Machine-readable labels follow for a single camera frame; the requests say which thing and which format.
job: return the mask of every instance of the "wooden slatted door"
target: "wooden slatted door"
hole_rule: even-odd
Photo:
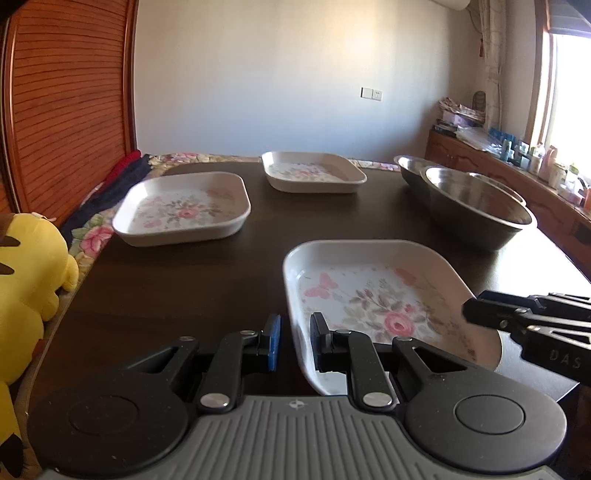
[[[134,0],[30,0],[11,18],[4,128],[21,210],[61,223],[135,148],[136,7]]]
[[[4,187],[2,173],[0,173],[0,213],[8,213],[11,211],[12,208],[10,201],[8,200],[8,192]]]

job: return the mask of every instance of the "white plastic tray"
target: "white plastic tray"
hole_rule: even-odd
[[[271,186],[288,193],[354,193],[368,179],[346,158],[328,153],[267,152],[262,163]]]
[[[472,292],[438,253],[404,240],[324,240],[294,248],[283,263],[291,329],[301,369],[323,395],[347,392],[345,375],[319,373],[310,345],[310,315],[329,328],[357,330],[374,342],[413,336],[494,370],[497,331],[461,314]]]
[[[236,174],[170,175],[134,186],[113,229],[134,247],[180,244],[233,235],[250,212],[244,182]]]

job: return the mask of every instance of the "metal screw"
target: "metal screw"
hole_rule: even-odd
[[[223,393],[208,393],[199,400],[201,405],[208,408],[224,408],[230,403],[230,398]]]
[[[387,393],[370,392],[363,396],[363,403],[365,403],[368,407],[388,407],[392,404],[392,397]]]

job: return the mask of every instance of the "pikachu plush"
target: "pikachu plush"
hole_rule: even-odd
[[[0,469],[22,471],[22,440],[8,386],[25,371],[43,322],[59,306],[56,290],[71,291],[78,265],[65,240],[35,213],[0,215]]]

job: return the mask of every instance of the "dark wooden table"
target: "dark wooden table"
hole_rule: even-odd
[[[31,405],[75,379],[116,365],[180,335],[215,343],[229,332],[261,328],[281,314],[278,371],[253,375],[250,393],[314,394],[298,367],[281,265],[314,239],[406,239],[442,254],[468,287],[519,295],[560,291],[591,295],[591,285],[540,231],[517,235],[497,254],[461,244],[440,230],[402,177],[366,170],[358,194],[289,194],[274,190],[260,164],[193,164],[169,173],[224,170],[244,179],[252,213],[229,238],[134,248],[116,235],[85,279],[49,347]],[[499,370],[558,399],[574,382],[526,364],[503,338]]]

